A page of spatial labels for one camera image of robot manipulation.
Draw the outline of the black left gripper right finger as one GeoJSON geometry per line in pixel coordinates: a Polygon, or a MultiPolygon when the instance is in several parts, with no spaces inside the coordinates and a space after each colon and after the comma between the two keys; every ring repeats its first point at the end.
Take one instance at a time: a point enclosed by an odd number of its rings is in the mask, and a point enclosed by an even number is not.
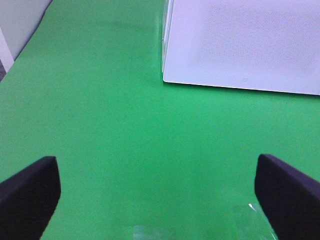
{"type": "Polygon", "coordinates": [[[257,160],[254,193],[280,240],[320,238],[320,183],[271,154],[257,160]]]}

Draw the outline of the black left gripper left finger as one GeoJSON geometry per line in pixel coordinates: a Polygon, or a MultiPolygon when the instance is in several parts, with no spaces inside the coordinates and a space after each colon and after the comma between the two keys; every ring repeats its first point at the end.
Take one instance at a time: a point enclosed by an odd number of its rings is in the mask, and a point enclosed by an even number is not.
{"type": "Polygon", "coordinates": [[[44,156],[0,184],[0,238],[39,240],[61,197],[57,159],[44,156]]]}

